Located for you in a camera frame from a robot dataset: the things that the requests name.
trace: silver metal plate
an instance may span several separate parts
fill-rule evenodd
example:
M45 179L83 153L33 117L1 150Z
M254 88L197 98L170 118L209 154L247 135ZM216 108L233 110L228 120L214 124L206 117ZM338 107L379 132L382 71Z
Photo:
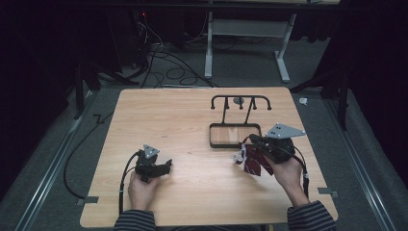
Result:
M306 135L305 131L287 126L282 123L276 123L267 133L266 137L274 139L286 139Z
M146 155L147 159L151 158L154 155L157 155L160 152L159 149L154 148L154 147L152 147L150 145L147 145L147 144L143 145L143 149L144 149L144 154Z

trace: gray carpet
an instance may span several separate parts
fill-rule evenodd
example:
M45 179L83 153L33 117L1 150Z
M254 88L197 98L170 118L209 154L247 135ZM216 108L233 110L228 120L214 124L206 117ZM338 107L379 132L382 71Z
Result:
M242 42L229 50L227 42L219 42L215 50L214 71L212 81L220 87L295 87L310 79L319 63L327 41L308 43L305 40L291 41L285 55L285 62L291 77L289 84L283 84L278 76L277 66L270 53L271 46L278 46L277 40L259 42L259 38L243 38ZM184 49L166 45L161 51L176 55L186 62L197 73L204 72L205 48L200 43L186 46ZM177 67L163 59L154 59L152 72L146 84L158 85L162 73ZM168 74L176 78L180 69L171 70ZM179 85L180 79L165 80L162 85ZM195 83L198 86L207 86L204 81ZM95 126L96 117L107 116L115 109L118 95L124 87L119 84L103 82L103 88L96 92L94 101L81 122L68 152L72 151ZM308 105L298 103L299 97L307 97ZM334 198L339 213L337 224L339 230L382 230L374 212L362 189L347 149L342 141L342 133L336 127L336 121L327 109L327 101L319 97L319 89L309 89L293 94L293 100L304 123L310 142L317 155L323 176L329 188L336 191L339 197ZM14 230L25 208L36 192L42 176L49 168L58 148L73 123L75 105L73 96L71 104L48 128L47 134L38 145L36 152L25 168L20 172L9 193L0 205L0 230ZM355 149L359 153L371 181L381 195L385 207L394 222L395 230L404 230L408 227L408 209L404 206L408 202L408 192L396 175L381 146L375 139L370 126L361 114L352 92L348 99L346 115L347 133L350 135ZM109 129L110 120L99 125L76 149L69 162L67 178L70 187L81 195L86 195L103 142ZM76 205L77 199L64 187L63 172L52 184L39 210L32 230L84 230L79 220L83 207ZM276 224L274 230L288 230L287 225Z

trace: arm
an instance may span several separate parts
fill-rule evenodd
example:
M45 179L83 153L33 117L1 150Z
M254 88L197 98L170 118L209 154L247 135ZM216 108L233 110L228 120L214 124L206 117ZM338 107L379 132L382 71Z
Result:
M276 181L282 186L292 203L288 209L290 230L336 230L336 223L320 201L310 202L300 185L302 167L297 160L277 165L266 158L272 166Z
M132 208L119 216L114 230L156 230L153 212L147 211L147 208L153 200L159 181L160 177L157 177L146 184L135 172L132 172L128 188Z

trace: white metal stand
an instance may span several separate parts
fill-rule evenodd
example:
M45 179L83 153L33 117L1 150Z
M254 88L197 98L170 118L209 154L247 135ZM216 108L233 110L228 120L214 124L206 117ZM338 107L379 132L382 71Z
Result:
M213 35L251 36L282 38L282 47L274 52L281 79L289 83L290 78L283 61L286 47L294 25L296 14L292 14L288 21L247 21L231 19L213 19L213 13L208 15L207 53L205 59L205 74L208 79L213 77Z

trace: dark background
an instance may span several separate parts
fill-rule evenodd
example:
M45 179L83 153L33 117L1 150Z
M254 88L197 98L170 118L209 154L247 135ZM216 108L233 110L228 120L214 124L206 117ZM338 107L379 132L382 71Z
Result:
M292 39L308 37L313 42L331 38L316 76L347 64L349 87L406 184L407 3L394 0L343 4L369 5L373 11L347 14L342 20L338 14L300 13ZM85 58L120 71L123 65L137 62L126 51L137 53L139 47L132 36L128 13L73 12L53 1L24 0L2 3L0 10L3 198L47 127L66 107L78 61ZM154 30L164 35L163 40L180 47L184 32L196 36L205 17L204 13L147 13ZM247 16L270 17L257 13Z

